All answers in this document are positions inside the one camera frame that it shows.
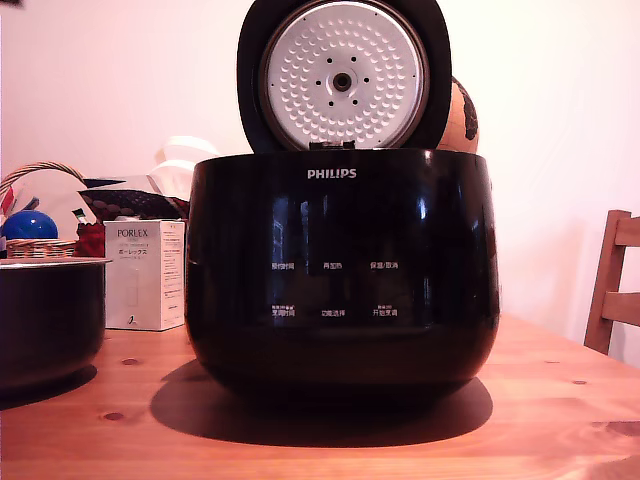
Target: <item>black rice cooker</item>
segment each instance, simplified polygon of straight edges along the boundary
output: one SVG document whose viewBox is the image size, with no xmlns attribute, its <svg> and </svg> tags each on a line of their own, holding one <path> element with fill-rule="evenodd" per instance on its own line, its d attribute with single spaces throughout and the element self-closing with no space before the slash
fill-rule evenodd
<svg viewBox="0 0 640 480">
<path fill-rule="evenodd" d="M 452 116 L 437 3 L 257 0 L 237 68 L 255 153 L 195 169 L 198 360 L 236 393 L 290 405 L 424 402 L 466 384 L 498 327 L 495 226 L 486 161 L 437 148 L 453 123 L 461 146 L 477 133 L 466 91 Z"/>
</svg>

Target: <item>wood grain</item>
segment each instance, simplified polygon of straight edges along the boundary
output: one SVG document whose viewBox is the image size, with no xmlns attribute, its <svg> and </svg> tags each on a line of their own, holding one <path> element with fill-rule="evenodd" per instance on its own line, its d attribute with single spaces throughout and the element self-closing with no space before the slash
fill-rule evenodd
<svg viewBox="0 0 640 480">
<path fill-rule="evenodd" d="M 616 229 L 616 245 L 640 247 L 640 218 L 620 218 Z"/>
<path fill-rule="evenodd" d="M 617 292 L 620 288 L 622 263 L 626 248 L 624 245 L 616 243 L 617 228 L 620 221 L 630 217 L 630 212 L 610 210 L 602 240 L 602 252 L 598 263 L 584 344 L 604 355 L 609 354 L 613 321 L 602 316 L 602 309 L 607 292 Z"/>
<path fill-rule="evenodd" d="M 640 371 L 513 318 L 501 320 L 479 377 L 424 412 L 260 411 L 204 373 L 184 328 L 107 337 L 94 378 L 2 412 L 3 478 L 631 480 L 640 471 Z"/>
<path fill-rule="evenodd" d="M 640 327 L 640 293 L 607 292 L 602 316 L 615 322 Z"/>
</svg>

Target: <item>glossy black surface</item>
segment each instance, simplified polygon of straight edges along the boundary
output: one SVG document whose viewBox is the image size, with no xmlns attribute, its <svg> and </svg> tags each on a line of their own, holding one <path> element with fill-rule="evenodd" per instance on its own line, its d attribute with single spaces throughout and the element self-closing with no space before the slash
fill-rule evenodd
<svg viewBox="0 0 640 480">
<path fill-rule="evenodd" d="M 104 331 L 104 264 L 0 269 L 0 397 L 87 367 Z"/>
<path fill-rule="evenodd" d="M 198 359 L 233 390 L 293 402 L 453 391 L 498 324 L 486 162 L 401 149 L 200 163 L 187 281 Z"/>
</svg>

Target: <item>inner lid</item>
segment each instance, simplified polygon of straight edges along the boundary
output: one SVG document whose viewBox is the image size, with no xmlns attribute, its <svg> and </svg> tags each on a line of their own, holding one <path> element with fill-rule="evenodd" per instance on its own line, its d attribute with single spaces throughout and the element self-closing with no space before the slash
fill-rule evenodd
<svg viewBox="0 0 640 480">
<path fill-rule="evenodd" d="M 420 121 L 429 65 L 418 34 L 388 5 L 318 1 L 276 30 L 260 85 L 269 126 L 291 149 L 395 147 Z"/>
</svg>

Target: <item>white box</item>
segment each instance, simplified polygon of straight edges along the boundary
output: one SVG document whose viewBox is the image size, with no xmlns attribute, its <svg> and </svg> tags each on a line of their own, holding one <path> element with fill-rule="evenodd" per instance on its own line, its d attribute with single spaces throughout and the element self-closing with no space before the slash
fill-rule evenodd
<svg viewBox="0 0 640 480">
<path fill-rule="evenodd" d="M 184 223 L 104 222 L 107 328 L 162 331 L 184 324 Z"/>
</svg>

